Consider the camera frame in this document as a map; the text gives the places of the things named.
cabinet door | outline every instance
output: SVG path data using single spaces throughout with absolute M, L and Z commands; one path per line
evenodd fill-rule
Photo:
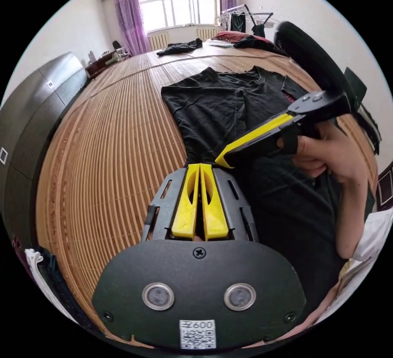
M 51 89 L 55 91 L 82 68 L 83 66 L 78 58 L 68 52 L 47 62 L 39 70 L 46 78 Z
M 9 169 L 9 162 L 0 163 L 0 213 L 4 218 L 4 201 L 5 201 L 5 183 L 7 181 L 7 174 Z
M 85 86 L 86 82 L 87 73 L 83 68 L 63 82 L 59 88 L 56 89 L 56 93 L 60 97 L 60 100 L 67 106 L 75 95 Z
M 11 165 L 5 187 L 3 219 L 10 239 L 17 236 L 23 249 L 37 247 L 32 182 Z
M 11 163 L 23 130 L 40 105 L 53 93 L 46 82 L 43 75 L 35 71 L 12 92 L 0 109 L 0 149 L 6 149 Z
M 53 92 L 37 109 L 16 144 L 11 164 L 30 180 L 39 175 L 48 143 L 63 110 L 63 102 Z

small table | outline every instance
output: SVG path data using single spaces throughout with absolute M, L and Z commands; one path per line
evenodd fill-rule
M 94 63 L 91 63 L 89 66 L 86 67 L 87 75 L 90 79 L 97 77 L 97 75 L 101 74 L 105 71 L 109 66 L 106 65 L 106 62 L 111 60 L 115 51 L 106 54 L 102 58 L 99 58 Z

white cloth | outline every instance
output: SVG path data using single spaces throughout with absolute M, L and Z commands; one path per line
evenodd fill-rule
M 43 292 L 43 294 L 46 296 L 46 298 L 60 311 L 62 312 L 66 317 L 68 317 L 70 320 L 73 322 L 77 323 L 71 314 L 68 313 L 68 311 L 63 307 L 63 305 L 60 303 L 60 301 L 56 298 L 56 296 L 53 294 L 51 289 L 49 288 L 48 284 L 42 277 L 40 271 L 38 270 L 38 263 L 40 263 L 43 260 L 43 257 L 41 256 L 40 252 L 36 252 L 33 249 L 26 249 L 26 260 L 27 263 L 29 264 L 29 268 L 32 272 L 32 275 L 34 277 L 35 282 L 37 283 L 37 286 L 40 288 L 40 290 Z
M 357 245 L 351 266 L 342 276 L 338 294 L 318 318 L 316 324 L 339 309 L 360 286 L 385 244 L 393 223 L 393 209 L 370 213 L 364 225 L 363 235 Z

chair backrest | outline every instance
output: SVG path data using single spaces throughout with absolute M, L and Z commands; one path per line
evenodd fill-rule
M 115 50 L 118 50 L 119 48 L 122 47 L 122 46 L 120 45 L 120 43 L 119 43 L 117 40 L 115 40 L 115 41 L 112 43 L 112 45 L 113 45 L 113 48 L 114 48 Z

bed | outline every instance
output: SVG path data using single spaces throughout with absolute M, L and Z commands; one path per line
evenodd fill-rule
M 58 128 L 38 185 L 38 241 L 56 255 L 71 292 L 107 337 L 119 340 L 91 305 L 99 276 L 113 256 L 139 242 L 148 203 L 165 176 L 186 159 L 161 87 L 209 66 L 239 72 L 254 65 L 318 90 L 291 59 L 263 50 L 204 44 L 187 54 L 149 52 L 93 80 Z M 375 192 L 377 164 L 366 136 L 351 116 L 339 118 L 339 124 L 361 150 Z

